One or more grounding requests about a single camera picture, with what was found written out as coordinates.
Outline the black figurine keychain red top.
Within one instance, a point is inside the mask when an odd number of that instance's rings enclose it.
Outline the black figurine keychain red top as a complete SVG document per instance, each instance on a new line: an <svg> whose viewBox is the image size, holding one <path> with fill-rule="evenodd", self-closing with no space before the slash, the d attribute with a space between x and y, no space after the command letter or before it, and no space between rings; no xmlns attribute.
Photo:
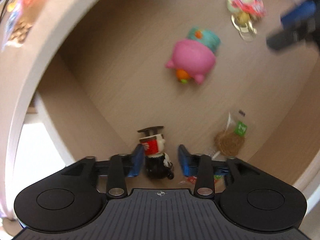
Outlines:
<svg viewBox="0 0 320 240"><path fill-rule="evenodd" d="M140 129L143 134L139 139L144 147L145 172L150 179L172 180L174 178L174 165L165 152L165 139L162 133L164 126L152 126Z"/></svg>

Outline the hawthorn snack clear packet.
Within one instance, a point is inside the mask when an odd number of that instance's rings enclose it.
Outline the hawthorn snack clear packet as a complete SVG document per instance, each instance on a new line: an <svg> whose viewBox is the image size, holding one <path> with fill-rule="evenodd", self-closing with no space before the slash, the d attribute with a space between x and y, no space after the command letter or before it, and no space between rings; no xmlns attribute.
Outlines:
<svg viewBox="0 0 320 240"><path fill-rule="evenodd" d="M229 111L222 128L213 138L213 160L236 157L245 144L248 132L246 113L242 110Z"/></svg>

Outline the pink pig plush toy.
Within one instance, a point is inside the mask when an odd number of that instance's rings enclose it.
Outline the pink pig plush toy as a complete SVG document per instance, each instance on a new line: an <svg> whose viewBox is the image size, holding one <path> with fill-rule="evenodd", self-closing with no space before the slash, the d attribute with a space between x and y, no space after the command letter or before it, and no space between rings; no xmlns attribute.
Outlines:
<svg viewBox="0 0 320 240"><path fill-rule="evenodd" d="M216 64L215 53L220 44L220 38L213 31L193 27L186 38L175 43L165 67L174 69L181 83L193 79L200 85Z"/></svg>

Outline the wooden drawer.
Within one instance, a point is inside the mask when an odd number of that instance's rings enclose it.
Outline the wooden drawer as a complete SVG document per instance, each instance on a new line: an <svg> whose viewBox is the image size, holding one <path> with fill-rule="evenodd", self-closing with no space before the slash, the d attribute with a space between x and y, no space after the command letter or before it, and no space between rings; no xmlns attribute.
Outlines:
<svg viewBox="0 0 320 240"><path fill-rule="evenodd" d="M301 43L275 53L266 37L300 0L263 0L244 41L227 0L39 0L25 43L1 51L1 215L12 218L14 164L31 101L67 164L130 152L137 131L163 125L167 153L213 150L229 111L248 136L239 157L305 194L319 189L319 54ZM202 84L165 67L193 27L221 40Z"/></svg>

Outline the peanut snack packet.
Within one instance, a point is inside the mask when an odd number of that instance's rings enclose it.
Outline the peanut snack packet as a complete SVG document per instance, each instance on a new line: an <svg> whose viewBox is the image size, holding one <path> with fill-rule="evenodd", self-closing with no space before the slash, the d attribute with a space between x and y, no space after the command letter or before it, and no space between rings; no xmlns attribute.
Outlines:
<svg viewBox="0 0 320 240"><path fill-rule="evenodd" d="M39 13L39 0L2 0L1 51L6 47L21 47Z"/></svg>

